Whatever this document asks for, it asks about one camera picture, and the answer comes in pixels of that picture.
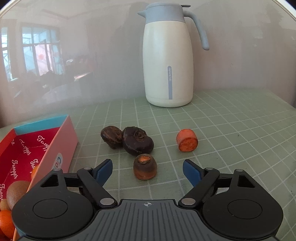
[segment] white thermos jug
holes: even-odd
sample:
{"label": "white thermos jug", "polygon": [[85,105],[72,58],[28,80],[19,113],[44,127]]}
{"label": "white thermos jug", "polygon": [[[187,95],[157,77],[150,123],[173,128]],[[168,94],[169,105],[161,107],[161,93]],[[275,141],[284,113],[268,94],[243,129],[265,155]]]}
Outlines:
{"label": "white thermos jug", "polygon": [[194,21],[204,50],[207,35],[196,15],[172,3],[156,2],[138,12],[146,18],[143,70],[147,100],[160,107],[188,104],[193,97],[193,54],[184,17]]}

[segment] gray handle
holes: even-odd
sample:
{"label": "gray handle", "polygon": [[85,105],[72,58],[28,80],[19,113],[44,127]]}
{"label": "gray handle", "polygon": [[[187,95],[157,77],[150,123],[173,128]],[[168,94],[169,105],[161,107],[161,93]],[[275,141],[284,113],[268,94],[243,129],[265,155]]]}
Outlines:
{"label": "gray handle", "polygon": [[209,42],[207,40],[207,34],[206,34],[205,30],[203,29],[202,23],[200,22],[200,20],[196,17],[196,15],[193,12],[186,11],[186,10],[184,10],[184,17],[189,17],[193,20],[193,22],[196,25],[198,34],[200,35],[200,40],[202,42],[202,48],[204,50],[209,50],[210,47],[209,47]]}

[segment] thermos lid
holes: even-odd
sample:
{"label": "thermos lid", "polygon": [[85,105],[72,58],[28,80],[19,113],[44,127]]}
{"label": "thermos lid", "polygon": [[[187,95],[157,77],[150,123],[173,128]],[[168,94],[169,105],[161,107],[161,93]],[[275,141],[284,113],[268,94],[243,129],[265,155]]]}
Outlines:
{"label": "thermos lid", "polygon": [[190,5],[155,2],[149,4],[144,11],[138,14],[146,18],[146,24],[158,21],[185,22],[182,6],[190,7]]}

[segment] orange carrot chunk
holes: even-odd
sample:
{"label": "orange carrot chunk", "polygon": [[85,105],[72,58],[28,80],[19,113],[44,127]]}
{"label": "orange carrot chunk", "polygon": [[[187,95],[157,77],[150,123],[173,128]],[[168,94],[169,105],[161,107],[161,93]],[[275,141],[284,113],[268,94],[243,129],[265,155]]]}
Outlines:
{"label": "orange carrot chunk", "polygon": [[197,145],[198,140],[193,130],[183,129],[180,130],[176,137],[179,150],[183,152],[193,151]]}

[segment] box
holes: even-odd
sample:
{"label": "box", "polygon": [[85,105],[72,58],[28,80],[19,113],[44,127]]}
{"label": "box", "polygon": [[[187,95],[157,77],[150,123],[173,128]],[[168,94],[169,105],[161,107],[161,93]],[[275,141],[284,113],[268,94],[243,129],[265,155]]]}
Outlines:
{"label": "box", "polygon": [[30,190],[54,168],[68,172],[77,143],[68,115],[13,128],[0,142],[0,200],[6,198],[7,188],[14,181],[30,181]]}

